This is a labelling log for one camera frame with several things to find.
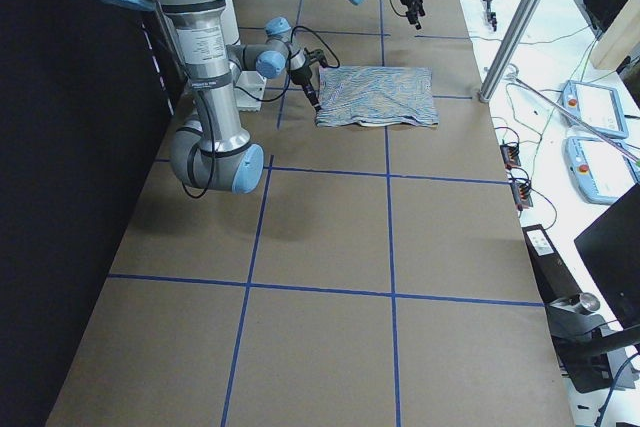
dark background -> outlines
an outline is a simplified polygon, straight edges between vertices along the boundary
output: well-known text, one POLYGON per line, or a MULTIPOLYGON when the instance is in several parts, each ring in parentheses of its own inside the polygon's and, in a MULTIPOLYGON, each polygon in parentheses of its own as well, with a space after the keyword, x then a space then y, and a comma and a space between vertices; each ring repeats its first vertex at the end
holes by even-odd
POLYGON ((169 109, 140 14, 95 0, 1 5, 0 425, 38 426, 169 109))

blue and white cloth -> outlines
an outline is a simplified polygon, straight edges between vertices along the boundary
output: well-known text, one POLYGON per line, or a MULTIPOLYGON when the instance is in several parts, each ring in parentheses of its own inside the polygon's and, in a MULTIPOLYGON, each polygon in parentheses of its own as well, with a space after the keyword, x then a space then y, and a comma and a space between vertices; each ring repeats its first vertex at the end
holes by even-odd
POLYGON ((323 127, 438 124, 426 67, 320 69, 320 106, 323 127))

black monitor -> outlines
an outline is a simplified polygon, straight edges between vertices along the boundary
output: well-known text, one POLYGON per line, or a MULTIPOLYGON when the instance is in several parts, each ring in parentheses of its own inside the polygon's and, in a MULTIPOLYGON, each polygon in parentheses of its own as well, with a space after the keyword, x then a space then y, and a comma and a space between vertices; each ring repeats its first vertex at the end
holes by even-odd
POLYGON ((575 240, 620 324, 640 324, 640 185, 633 186, 575 240))

